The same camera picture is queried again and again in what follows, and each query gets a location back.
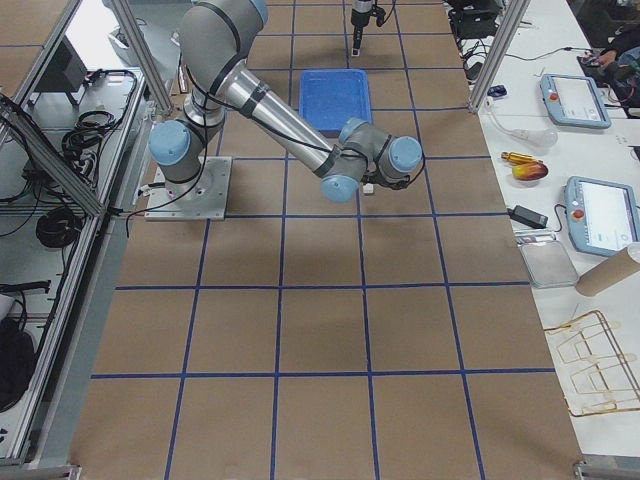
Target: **blue plastic tray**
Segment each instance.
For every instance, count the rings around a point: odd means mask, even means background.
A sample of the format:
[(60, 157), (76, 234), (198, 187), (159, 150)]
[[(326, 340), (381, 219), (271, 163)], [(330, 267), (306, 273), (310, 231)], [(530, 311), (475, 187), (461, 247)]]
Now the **blue plastic tray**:
[(303, 71), (300, 115), (328, 137), (337, 137), (351, 117), (371, 122), (367, 73), (357, 69)]

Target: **white table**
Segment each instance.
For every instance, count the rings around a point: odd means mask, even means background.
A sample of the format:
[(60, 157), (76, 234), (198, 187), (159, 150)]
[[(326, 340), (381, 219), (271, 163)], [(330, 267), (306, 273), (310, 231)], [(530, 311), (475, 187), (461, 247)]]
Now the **white table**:
[[(509, 53), (526, 58), (573, 46), (586, 47), (568, 5), (559, 0), (531, 0), (525, 20), (535, 28), (519, 29)], [(539, 130), (552, 126), (541, 101), (539, 75), (558, 73), (581, 75), (575, 60), (581, 52), (558, 52), (532, 62), (504, 59), (494, 85), (503, 84), (508, 95), (494, 102), (493, 111), (508, 129)], [(551, 149), (536, 150), (500, 131), (486, 111), (479, 112), (487, 146), (505, 204), (517, 204), (549, 217), (549, 227), (558, 229), (555, 204), (564, 204), (563, 188), (571, 176), (583, 176), (631, 185), (640, 196), (640, 161), (632, 155), (630, 145), (640, 145), (640, 120), (626, 119), (621, 109), (610, 110), (612, 126), (607, 130), (558, 128), (558, 143)], [(549, 175), (535, 182), (520, 182), (511, 175), (511, 166), (500, 158), (503, 151), (534, 155), (549, 167)], [(563, 230), (558, 234), (577, 272), (582, 274), (603, 257), (579, 253), (566, 232), (564, 212), (559, 209)], [(584, 297), (573, 287), (533, 289), (542, 325), (554, 327), (590, 310), (601, 310), (610, 322), (622, 350), (640, 358), (640, 274), (605, 290), (595, 297)], [(559, 361), (550, 343), (558, 377), (565, 394), (570, 384), (567, 368)], [(640, 378), (640, 361), (630, 366)], [(572, 418), (578, 442), (584, 454), (640, 457), (640, 412), (611, 413)]]

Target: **orange object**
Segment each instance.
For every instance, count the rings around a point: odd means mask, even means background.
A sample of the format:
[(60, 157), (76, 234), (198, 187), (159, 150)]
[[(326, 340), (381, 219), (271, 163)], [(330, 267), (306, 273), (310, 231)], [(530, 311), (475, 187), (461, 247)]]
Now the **orange object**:
[(518, 180), (538, 180), (546, 177), (549, 169), (542, 162), (528, 162), (514, 166), (511, 171)]

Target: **mounting plate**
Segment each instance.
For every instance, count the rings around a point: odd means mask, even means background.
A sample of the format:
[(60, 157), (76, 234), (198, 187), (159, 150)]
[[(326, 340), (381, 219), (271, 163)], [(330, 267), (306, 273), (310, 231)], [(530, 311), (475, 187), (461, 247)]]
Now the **mounting plate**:
[[(211, 175), (213, 185), (197, 201), (178, 200), (166, 207), (157, 208), (171, 201), (171, 197), (164, 188), (152, 190), (147, 208), (154, 210), (145, 212), (145, 218), (149, 221), (224, 220), (232, 163), (231, 157), (207, 157), (203, 174)], [(164, 175), (159, 168), (153, 181), (164, 182)]]

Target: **person's hand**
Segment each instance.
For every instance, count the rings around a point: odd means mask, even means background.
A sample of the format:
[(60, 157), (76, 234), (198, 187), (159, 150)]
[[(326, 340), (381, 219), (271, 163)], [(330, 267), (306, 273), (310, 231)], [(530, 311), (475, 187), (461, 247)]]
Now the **person's hand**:
[(607, 68), (613, 62), (616, 61), (616, 51), (609, 50), (607, 53), (600, 55), (598, 57), (598, 63), (600, 63), (604, 68)]

